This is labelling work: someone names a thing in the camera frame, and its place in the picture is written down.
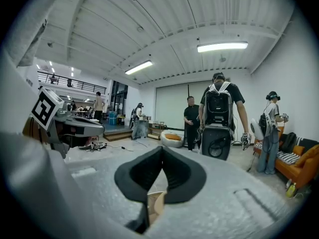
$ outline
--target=vr headset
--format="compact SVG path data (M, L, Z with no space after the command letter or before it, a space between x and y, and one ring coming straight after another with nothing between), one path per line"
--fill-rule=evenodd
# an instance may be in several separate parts
M271 99L273 99L273 98L277 98L278 101L280 101L280 96L278 96L277 94L271 95L271 96L266 95L266 99L269 100L269 101L270 101Z

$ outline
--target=balcony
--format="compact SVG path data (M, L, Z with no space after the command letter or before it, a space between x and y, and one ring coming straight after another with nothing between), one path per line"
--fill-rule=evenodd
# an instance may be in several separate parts
M38 79L39 83L47 83L55 86L70 88L71 90L81 90L87 93L95 94L96 92L100 92L102 95L105 95L106 88L94 84L90 84L87 82L81 82L74 80L72 78L67 78L63 76L58 76L49 73L43 73L38 71Z

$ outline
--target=wooden step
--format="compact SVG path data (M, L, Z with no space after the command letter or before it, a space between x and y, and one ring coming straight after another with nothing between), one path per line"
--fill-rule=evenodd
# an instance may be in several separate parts
M121 131L121 132L110 132L110 133L108 133L108 132L105 132L105 133L103 133L103 136L104 136L104 138L107 136L107 137L109 137L109 136L115 136L115 135L121 135L121 134L128 134L128 133L130 133L130 134L132 134L132 132L133 132L133 130L126 130L126 131Z
M118 135L104 135L103 137L107 140L107 141L117 141L117 140L122 140L122 139L126 139L126 138L131 138L132 133L124 133L124 134L118 134Z

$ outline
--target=ceiling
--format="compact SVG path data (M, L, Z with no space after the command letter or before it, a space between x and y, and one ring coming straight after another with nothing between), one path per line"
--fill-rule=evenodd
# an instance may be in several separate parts
M36 56L131 86L209 70L252 73L293 10L291 0L57 0ZM196 48L238 40L247 49ZM125 74L147 60L153 65Z

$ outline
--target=ceiling light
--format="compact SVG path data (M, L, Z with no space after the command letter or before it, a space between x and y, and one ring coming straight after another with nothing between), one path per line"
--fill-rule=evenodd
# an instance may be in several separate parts
M148 66L151 66L152 64L153 64L153 63L149 60L149 61L144 62L144 63L141 64L141 65L138 65L138 66L136 66L136 67L133 67L132 69L129 69L129 70L126 71L125 73L128 74L128 75L130 75L130 74L135 73L135 72L137 72L137 71L139 71L139 70L141 70L141 69L144 69L144 68L146 68L146 67L148 67Z
M212 43L212 44L198 45L197 51L205 52L210 50L246 49L247 46L248 46L248 42L242 42L242 41Z

